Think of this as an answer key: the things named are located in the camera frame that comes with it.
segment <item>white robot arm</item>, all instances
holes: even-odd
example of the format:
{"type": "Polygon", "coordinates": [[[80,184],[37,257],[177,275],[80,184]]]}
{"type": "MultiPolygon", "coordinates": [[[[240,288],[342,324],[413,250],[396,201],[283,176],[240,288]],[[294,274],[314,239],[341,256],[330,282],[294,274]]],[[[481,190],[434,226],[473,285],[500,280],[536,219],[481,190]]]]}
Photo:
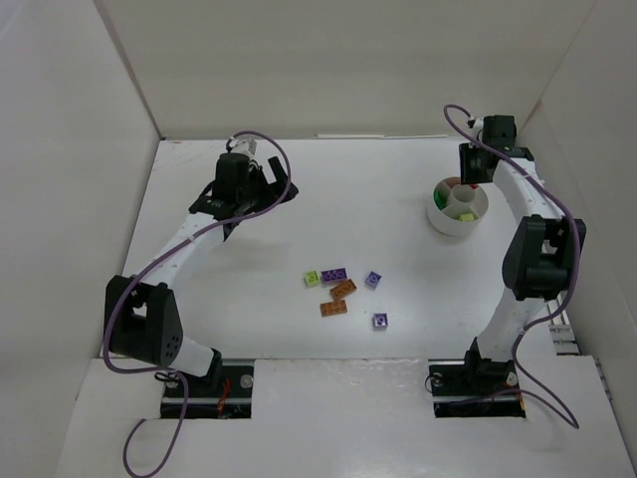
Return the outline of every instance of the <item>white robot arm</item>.
{"type": "MultiPolygon", "coordinates": [[[[528,176],[537,181],[535,163],[526,158],[515,158],[528,176]]],[[[561,220],[559,208],[543,197],[512,166],[500,161],[494,173],[494,184],[503,192],[520,224],[524,217],[538,215],[543,219],[561,220]]],[[[483,359],[509,361],[512,347],[523,326],[532,321],[545,306],[544,298],[529,297],[518,300],[514,292],[505,288],[487,328],[478,336],[478,348],[483,359]]]]}
{"type": "MultiPolygon", "coordinates": [[[[221,354],[184,336],[173,290],[189,277],[212,249],[221,245],[239,222],[218,221],[240,218],[293,199],[299,190],[290,184],[279,159],[269,164],[275,182],[268,183],[255,161],[253,139],[239,141],[217,160],[215,180],[188,209],[184,223],[151,263],[175,246],[190,243],[149,271],[126,296],[112,328],[108,349],[132,359],[183,371],[189,380],[200,378],[215,388],[220,378],[221,354]]],[[[133,277],[114,276],[106,287],[105,329],[115,304],[132,284],[133,277]]]]}
{"type": "MultiPolygon", "coordinates": [[[[485,117],[475,124],[482,128],[482,143],[502,152],[521,168],[464,143],[460,145],[462,182],[494,182],[505,195],[518,230],[503,261],[505,289],[487,327],[474,339],[464,359],[430,360],[435,398],[486,396],[517,385],[514,345],[546,301],[568,289],[574,263],[573,232],[557,205],[529,182],[532,178],[541,183],[531,152],[516,146],[514,118],[485,117]]],[[[581,245],[586,228],[579,219],[574,223],[581,245]]],[[[516,398],[507,395],[502,400],[516,398]]],[[[458,407],[449,410],[456,413],[458,407]]]]}

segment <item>lego brick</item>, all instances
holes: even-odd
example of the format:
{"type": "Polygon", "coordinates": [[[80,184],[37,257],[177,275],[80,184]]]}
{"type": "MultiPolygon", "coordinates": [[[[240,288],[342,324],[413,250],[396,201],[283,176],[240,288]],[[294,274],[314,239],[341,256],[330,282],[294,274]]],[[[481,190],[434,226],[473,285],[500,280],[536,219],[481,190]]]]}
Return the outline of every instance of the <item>lego brick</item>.
{"type": "Polygon", "coordinates": [[[347,304],[345,301],[326,302],[320,305],[320,314],[323,317],[347,314],[347,304]]]}
{"type": "Polygon", "coordinates": [[[371,321],[375,329],[384,330],[387,329],[389,323],[387,322],[387,314],[374,314],[371,321]]]}
{"type": "Polygon", "coordinates": [[[324,284],[333,284],[347,280],[347,273],[344,268],[331,269],[320,273],[320,281],[324,284]]]}
{"type": "Polygon", "coordinates": [[[331,294],[332,298],[337,301],[338,299],[342,299],[343,297],[348,296],[355,290],[356,285],[354,284],[354,282],[351,279],[347,279],[342,284],[334,287],[331,291],[329,291],[329,293],[331,294]]]}
{"type": "Polygon", "coordinates": [[[320,284],[319,273],[317,271],[306,272],[306,284],[308,287],[314,287],[320,284]]]}
{"type": "Polygon", "coordinates": [[[371,271],[369,275],[367,276],[367,279],[365,279],[365,285],[367,287],[370,287],[371,289],[376,289],[376,286],[380,282],[381,277],[382,276],[380,276],[379,274],[376,274],[374,271],[371,271]]]}

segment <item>orange lego brick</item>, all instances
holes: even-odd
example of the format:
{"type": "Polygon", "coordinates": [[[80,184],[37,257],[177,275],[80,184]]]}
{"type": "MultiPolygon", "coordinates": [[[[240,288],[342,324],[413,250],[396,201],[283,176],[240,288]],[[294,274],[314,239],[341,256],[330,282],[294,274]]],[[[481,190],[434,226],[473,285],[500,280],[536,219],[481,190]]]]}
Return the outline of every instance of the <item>orange lego brick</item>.
{"type": "Polygon", "coordinates": [[[356,285],[353,283],[351,279],[347,279],[342,284],[331,289],[329,293],[334,298],[334,300],[337,301],[338,299],[342,299],[343,297],[348,296],[355,290],[356,290],[356,285]]]}
{"type": "Polygon", "coordinates": [[[325,302],[320,305],[320,314],[323,317],[347,314],[347,304],[345,301],[325,302]]]}

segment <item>green object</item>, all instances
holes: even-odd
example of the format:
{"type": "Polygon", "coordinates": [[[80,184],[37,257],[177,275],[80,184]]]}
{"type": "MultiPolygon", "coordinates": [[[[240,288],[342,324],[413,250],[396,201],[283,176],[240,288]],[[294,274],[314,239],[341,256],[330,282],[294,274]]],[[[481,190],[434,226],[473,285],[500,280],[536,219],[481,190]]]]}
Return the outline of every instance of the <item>green object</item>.
{"type": "Polygon", "coordinates": [[[308,287],[320,284],[319,273],[317,271],[306,272],[306,284],[308,284],[308,287]]]}
{"type": "Polygon", "coordinates": [[[445,200],[444,197],[442,197],[442,193],[440,191],[434,191],[434,202],[436,203],[436,206],[438,206],[438,209],[440,210],[443,210],[445,206],[447,205],[447,201],[445,200]]]}

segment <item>red wire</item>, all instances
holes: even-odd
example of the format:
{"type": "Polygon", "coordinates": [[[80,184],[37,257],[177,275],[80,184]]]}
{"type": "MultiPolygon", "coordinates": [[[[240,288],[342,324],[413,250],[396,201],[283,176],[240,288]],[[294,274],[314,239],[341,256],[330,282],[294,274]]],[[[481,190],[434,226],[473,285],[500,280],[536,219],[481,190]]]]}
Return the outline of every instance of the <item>red wire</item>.
{"type": "MultiPolygon", "coordinates": [[[[513,386],[513,385],[509,385],[509,384],[508,384],[508,383],[506,383],[506,382],[505,382],[505,387],[506,387],[506,388],[511,388],[511,389],[516,388],[515,386],[513,386]]],[[[522,394],[521,394],[521,393],[516,393],[516,397],[518,398],[518,400],[521,400],[521,399],[522,399],[522,394]]]]}
{"type": "Polygon", "coordinates": [[[217,401],[217,410],[219,411],[219,416],[221,416],[223,407],[226,404],[226,398],[228,397],[228,393],[230,392],[230,378],[226,378],[226,381],[222,383],[222,386],[223,393],[219,397],[219,401],[217,401]]]}

